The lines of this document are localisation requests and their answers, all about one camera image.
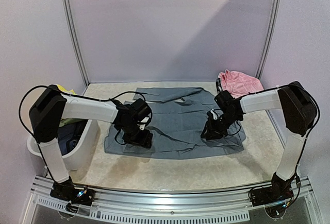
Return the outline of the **grey button-up shirt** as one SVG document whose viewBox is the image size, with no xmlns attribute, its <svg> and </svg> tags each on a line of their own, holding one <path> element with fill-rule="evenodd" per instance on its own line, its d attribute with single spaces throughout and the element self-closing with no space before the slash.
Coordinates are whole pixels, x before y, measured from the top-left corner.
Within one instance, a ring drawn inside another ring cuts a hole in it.
<svg viewBox="0 0 330 224">
<path fill-rule="evenodd" d="M 221 139 L 201 138 L 207 112 L 219 110 L 214 95 L 202 87 L 137 88 L 145 96 L 153 117 L 147 130 L 153 135 L 150 149 L 124 144 L 122 132 L 110 127 L 104 152 L 166 160 L 187 160 L 239 153 L 244 150 L 245 132 L 240 123 L 232 124 Z"/>
</svg>

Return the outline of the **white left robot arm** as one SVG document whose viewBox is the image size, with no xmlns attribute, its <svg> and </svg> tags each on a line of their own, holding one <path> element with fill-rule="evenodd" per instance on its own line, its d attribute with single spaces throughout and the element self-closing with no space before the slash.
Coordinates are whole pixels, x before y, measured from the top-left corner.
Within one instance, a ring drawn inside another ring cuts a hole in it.
<svg viewBox="0 0 330 224">
<path fill-rule="evenodd" d="M 75 186 L 63 161 L 59 144 L 58 128 L 66 118 L 97 120 L 114 125 L 123 132 L 125 144 L 151 148 L 153 135 L 146 129 L 152 120 L 152 110 L 144 97 L 130 104 L 110 98 L 94 99 L 70 95 L 56 85 L 45 86 L 44 92 L 29 110 L 32 135 L 39 145 L 41 155 L 51 178 L 58 183 L 56 191 L 65 200 L 77 195 Z"/>
</svg>

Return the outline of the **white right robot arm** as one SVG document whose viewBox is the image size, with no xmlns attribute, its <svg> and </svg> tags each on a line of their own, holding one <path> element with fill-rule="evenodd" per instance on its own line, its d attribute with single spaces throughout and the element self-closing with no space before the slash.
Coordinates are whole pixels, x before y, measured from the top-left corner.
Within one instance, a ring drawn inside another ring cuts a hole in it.
<svg viewBox="0 0 330 224">
<path fill-rule="evenodd" d="M 282 111 L 288 131 L 284 152 L 274 173 L 274 183 L 267 189 L 270 201 L 278 201 L 286 194 L 284 182 L 293 180 L 301 160 L 308 136 L 319 120 L 319 108 L 315 99 L 298 82 L 280 87 L 249 93 L 238 98 L 229 91 L 220 91 L 214 98 L 222 111 L 207 112 L 207 121 L 201 133 L 205 140 L 221 139 L 229 135 L 228 130 L 243 116 L 257 111 L 279 109 Z"/>
</svg>

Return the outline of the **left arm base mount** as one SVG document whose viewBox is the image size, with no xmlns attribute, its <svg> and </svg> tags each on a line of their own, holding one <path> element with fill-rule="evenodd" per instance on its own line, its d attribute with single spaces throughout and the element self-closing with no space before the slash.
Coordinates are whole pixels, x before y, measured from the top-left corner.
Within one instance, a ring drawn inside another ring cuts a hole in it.
<svg viewBox="0 0 330 224">
<path fill-rule="evenodd" d="M 71 204 L 91 206 L 94 202 L 95 190 L 86 186 L 75 186 L 72 182 L 53 184 L 50 196 Z"/>
</svg>

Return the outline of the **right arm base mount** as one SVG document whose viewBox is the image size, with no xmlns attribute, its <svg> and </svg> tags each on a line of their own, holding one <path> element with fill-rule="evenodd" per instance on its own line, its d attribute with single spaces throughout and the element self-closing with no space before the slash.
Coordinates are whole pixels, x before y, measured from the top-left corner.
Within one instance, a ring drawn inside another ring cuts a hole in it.
<svg viewBox="0 0 330 224">
<path fill-rule="evenodd" d="M 291 183 L 295 180 L 298 188 L 298 193 L 294 196 Z M 295 174 L 288 180 L 279 178 L 276 174 L 273 175 L 271 186 L 269 187 L 253 187 L 248 192 L 248 198 L 253 206 L 266 205 L 270 203 L 282 202 L 287 199 L 289 201 L 284 204 L 287 208 L 291 206 L 299 196 L 301 188 L 300 177 Z"/>
</svg>

